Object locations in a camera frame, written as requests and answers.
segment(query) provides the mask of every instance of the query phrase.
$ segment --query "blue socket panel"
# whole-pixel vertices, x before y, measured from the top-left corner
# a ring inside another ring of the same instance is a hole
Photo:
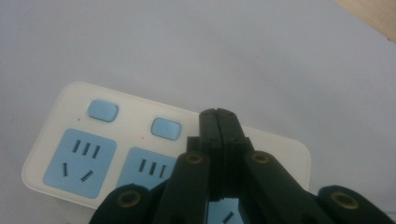
[[[175,158],[133,147],[128,153],[117,187],[136,184],[153,189],[171,176],[175,163]]]
[[[68,129],[52,157],[43,182],[57,189],[95,198],[116,147],[113,140]]]

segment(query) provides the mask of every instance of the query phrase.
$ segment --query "brass screw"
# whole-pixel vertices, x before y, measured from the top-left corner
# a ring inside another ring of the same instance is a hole
[[[270,159],[262,153],[254,153],[251,156],[251,159],[253,159],[255,162],[260,163],[260,164],[265,164],[268,161],[270,161]]]
[[[137,205],[142,199],[139,192],[135,190],[128,190],[120,194],[117,198],[117,205],[119,207],[128,208]]]
[[[192,164],[201,163],[203,160],[204,159],[200,155],[197,155],[197,154],[191,154],[186,157],[186,161],[189,163],[192,163]]]
[[[356,199],[341,191],[332,193],[331,197],[335,203],[346,209],[357,209],[359,207],[359,203]]]

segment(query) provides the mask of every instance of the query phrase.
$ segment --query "metal screw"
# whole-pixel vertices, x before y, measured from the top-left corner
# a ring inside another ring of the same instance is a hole
[[[117,198],[117,205],[119,207],[127,208],[137,205],[141,200],[141,195],[135,190],[128,190],[120,194]]]
[[[197,155],[197,154],[188,155],[186,157],[186,161],[189,163],[192,163],[192,164],[201,163],[203,160],[204,159],[200,155]]]
[[[254,153],[252,156],[251,156],[251,159],[253,159],[255,162],[257,162],[257,163],[261,163],[261,164],[265,164],[265,163],[267,163],[268,161],[270,161],[270,159],[266,156],[266,155],[264,155],[264,154],[262,154],[262,153]]]
[[[341,191],[332,193],[331,197],[335,203],[346,209],[357,209],[359,207],[359,203],[356,199]]]

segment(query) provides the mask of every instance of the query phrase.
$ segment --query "black plastic part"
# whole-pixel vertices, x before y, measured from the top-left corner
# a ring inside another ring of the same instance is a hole
[[[318,203],[334,222],[340,224],[393,224],[394,222],[359,193],[340,186],[323,188]]]
[[[247,194],[256,200],[268,223],[333,223],[271,154],[249,152],[245,163]]]
[[[241,189],[239,181],[243,156],[252,151],[238,117],[225,109],[208,109],[200,114],[200,148],[209,156],[210,201],[237,198]],[[196,139],[189,138],[188,151],[196,149]]]
[[[353,190],[305,191],[269,153],[254,151],[238,118],[224,109],[200,114],[200,136],[188,137],[166,182],[148,192],[115,189],[90,224],[205,224],[209,201],[239,198],[245,224],[393,223]]]
[[[205,224],[208,205],[209,158],[186,152],[177,158],[158,205],[153,224]]]
[[[146,223],[150,203],[149,191],[137,185],[113,190],[95,211],[90,224]]]

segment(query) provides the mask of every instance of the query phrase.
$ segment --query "white surface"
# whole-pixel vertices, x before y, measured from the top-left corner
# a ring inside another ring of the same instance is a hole
[[[227,108],[305,144],[312,192],[342,185],[395,213],[395,61],[395,44],[333,1],[1,1],[1,222],[87,222],[67,218],[92,210],[21,181],[73,81]]]
[[[103,122],[88,116],[87,108],[96,99],[111,102],[118,107],[119,113],[114,121]],[[177,140],[170,141],[151,134],[152,122],[157,118],[169,119],[181,125],[182,131]],[[94,198],[57,189],[43,181],[64,132],[68,129],[101,136],[115,141],[117,145],[103,185]],[[308,188],[311,157],[303,144],[247,127],[244,127],[244,133],[249,136],[256,150],[274,155],[304,189]],[[89,83],[75,82],[64,88],[54,104],[23,165],[22,180],[27,187],[39,192],[97,208],[116,188],[130,148],[140,147],[177,158],[186,151],[188,136],[199,136],[198,113]]]

